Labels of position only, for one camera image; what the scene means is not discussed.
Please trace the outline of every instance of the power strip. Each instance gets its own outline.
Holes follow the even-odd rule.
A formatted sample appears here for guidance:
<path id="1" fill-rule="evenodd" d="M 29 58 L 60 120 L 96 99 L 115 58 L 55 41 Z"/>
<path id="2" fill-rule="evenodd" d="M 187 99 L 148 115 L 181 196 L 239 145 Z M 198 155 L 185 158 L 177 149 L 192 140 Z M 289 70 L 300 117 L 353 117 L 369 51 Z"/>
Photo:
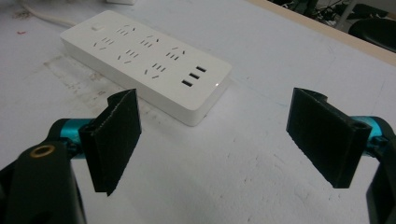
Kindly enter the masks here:
<path id="1" fill-rule="evenodd" d="M 189 126 L 229 85 L 228 63 L 113 11 L 61 38 L 72 57 Z"/>

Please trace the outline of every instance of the white table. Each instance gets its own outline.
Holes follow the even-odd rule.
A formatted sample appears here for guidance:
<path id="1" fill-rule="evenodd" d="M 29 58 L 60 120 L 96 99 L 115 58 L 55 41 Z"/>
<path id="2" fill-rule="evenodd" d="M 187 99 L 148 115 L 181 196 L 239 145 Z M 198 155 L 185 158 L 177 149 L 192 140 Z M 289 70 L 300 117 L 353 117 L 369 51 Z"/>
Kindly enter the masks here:
<path id="1" fill-rule="evenodd" d="M 292 90 L 301 87 L 348 115 L 394 126 L 394 54 L 374 49 L 382 56 L 373 57 L 362 52 L 370 47 L 345 44 L 355 39 L 336 40 L 299 15 L 241 0 L 30 5 L 76 22 L 115 10 L 233 65 L 233 83 L 196 127 L 139 100 L 143 132 L 110 197 L 93 191 L 84 160 L 73 161 L 89 223 L 369 223 L 365 192 L 378 162 L 362 158 L 350 189 L 333 189 L 286 124 Z M 20 10 L 13 0 L 0 3 L 0 167 L 41 142 L 55 120 L 94 118 L 122 91 L 67 55 L 64 27 L 13 18 Z"/>

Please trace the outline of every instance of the scuff mark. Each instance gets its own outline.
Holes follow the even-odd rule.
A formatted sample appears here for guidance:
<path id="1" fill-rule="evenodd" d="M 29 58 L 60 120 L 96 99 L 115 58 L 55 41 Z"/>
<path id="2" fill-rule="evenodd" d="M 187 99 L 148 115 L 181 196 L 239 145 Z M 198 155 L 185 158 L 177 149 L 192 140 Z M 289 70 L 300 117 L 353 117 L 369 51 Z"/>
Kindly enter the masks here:
<path id="1" fill-rule="evenodd" d="M 90 75 L 90 80 L 91 81 L 100 81 L 101 79 L 102 79 L 102 75 L 100 75 L 99 73 L 92 73 L 91 75 Z"/>
<path id="2" fill-rule="evenodd" d="M 280 159 L 280 157 L 279 156 L 277 156 L 275 153 L 274 153 L 274 157 L 275 158 L 277 158 L 280 162 L 282 162 L 283 164 L 286 164 L 284 161 L 282 161 L 282 159 Z"/>
<path id="3" fill-rule="evenodd" d="M 28 10 L 24 9 L 24 10 L 14 12 L 12 19 L 26 20 L 26 19 L 29 19 L 31 16 L 32 16 L 32 13 L 30 13 Z"/>

